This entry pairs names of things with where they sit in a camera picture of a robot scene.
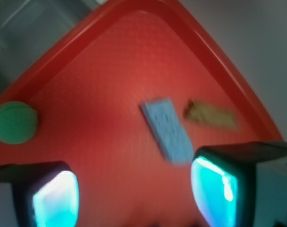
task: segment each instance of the blue sponge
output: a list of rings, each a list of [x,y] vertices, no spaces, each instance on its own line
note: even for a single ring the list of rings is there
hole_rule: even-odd
[[[169,99],[143,103],[141,109],[166,159],[174,164],[191,163],[194,158],[191,140],[181,126]]]

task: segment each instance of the gray machine part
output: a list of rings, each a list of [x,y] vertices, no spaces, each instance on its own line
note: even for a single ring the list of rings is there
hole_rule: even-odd
[[[18,227],[10,183],[0,183],[0,227]]]
[[[254,227],[287,227],[287,157],[256,166]]]

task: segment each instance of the red tray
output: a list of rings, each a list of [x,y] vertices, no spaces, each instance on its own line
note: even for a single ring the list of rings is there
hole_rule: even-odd
[[[110,0],[2,96],[39,112],[36,136],[0,143],[0,164],[66,161],[79,226],[184,226],[199,219],[190,166],[166,162],[139,109],[168,97],[193,146],[281,140],[231,61],[176,0]],[[189,98],[232,109],[238,131],[184,121]]]

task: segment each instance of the white wall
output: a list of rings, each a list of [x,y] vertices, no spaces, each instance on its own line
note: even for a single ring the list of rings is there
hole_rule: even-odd
[[[217,42],[287,141],[287,0],[179,0]]]

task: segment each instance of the gray surface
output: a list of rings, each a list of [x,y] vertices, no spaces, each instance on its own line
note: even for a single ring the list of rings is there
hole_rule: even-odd
[[[98,6],[95,0],[0,0],[0,94]]]
[[[179,0],[221,47],[287,141],[287,0]]]

